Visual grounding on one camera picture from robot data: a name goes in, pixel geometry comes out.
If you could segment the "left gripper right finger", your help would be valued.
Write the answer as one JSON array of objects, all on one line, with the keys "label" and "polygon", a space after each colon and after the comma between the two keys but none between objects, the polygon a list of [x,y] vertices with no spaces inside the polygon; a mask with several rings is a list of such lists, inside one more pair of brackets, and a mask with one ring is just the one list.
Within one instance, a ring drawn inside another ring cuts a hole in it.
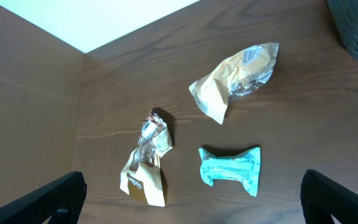
[{"label": "left gripper right finger", "polygon": [[316,170],[305,172],[300,200],[306,224],[358,223],[358,195]]}]

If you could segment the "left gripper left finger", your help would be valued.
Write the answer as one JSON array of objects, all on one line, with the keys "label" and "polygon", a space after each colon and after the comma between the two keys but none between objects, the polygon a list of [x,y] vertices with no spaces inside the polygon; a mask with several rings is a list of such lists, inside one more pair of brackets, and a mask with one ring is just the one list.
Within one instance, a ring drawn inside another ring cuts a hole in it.
[{"label": "left gripper left finger", "polygon": [[78,222],[87,193],[83,174],[70,172],[0,208],[0,223]]}]

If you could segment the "mint green snack packet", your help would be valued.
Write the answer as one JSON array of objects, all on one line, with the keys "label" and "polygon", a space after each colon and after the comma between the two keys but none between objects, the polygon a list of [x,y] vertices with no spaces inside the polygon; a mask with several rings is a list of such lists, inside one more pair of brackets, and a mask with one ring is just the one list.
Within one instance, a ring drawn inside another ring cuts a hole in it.
[{"label": "mint green snack packet", "polygon": [[249,195],[257,196],[261,166],[260,147],[251,148],[236,156],[218,157],[204,148],[199,148],[199,154],[200,175],[204,183],[212,187],[218,179],[238,181]]}]

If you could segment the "beige brown snack bag left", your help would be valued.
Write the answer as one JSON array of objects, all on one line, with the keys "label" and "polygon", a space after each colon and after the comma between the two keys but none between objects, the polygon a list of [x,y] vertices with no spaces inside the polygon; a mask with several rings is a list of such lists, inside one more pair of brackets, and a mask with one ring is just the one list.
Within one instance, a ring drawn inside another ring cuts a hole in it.
[{"label": "beige brown snack bag left", "polygon": [[120,189],[148,205],[164,207],[161,158],[172,148],[166,122],[150,111],[142,124],[137,148],[120,173]]}]

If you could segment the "cardboard side panel left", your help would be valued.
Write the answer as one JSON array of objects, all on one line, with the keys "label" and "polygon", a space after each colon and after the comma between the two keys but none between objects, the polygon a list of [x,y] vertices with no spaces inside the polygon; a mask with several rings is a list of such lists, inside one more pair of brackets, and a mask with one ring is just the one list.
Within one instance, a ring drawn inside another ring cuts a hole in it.
[{"label": "cardboard side panel left", "polygon": [[71,170],[83,61],[0,6],[0,207]]}]

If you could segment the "beige snack bag top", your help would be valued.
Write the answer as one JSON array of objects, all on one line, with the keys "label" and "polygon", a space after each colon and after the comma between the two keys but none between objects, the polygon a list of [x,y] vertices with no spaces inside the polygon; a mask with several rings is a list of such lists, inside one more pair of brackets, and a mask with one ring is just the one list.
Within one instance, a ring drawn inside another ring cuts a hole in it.
[{"label": "beige snack bag top", "polygon": [[189,86],[199,109],[223,124],[230,103],[252,93],[271,78],[278,50],[278,42],[268,42],[224,59],[211,73]]}]

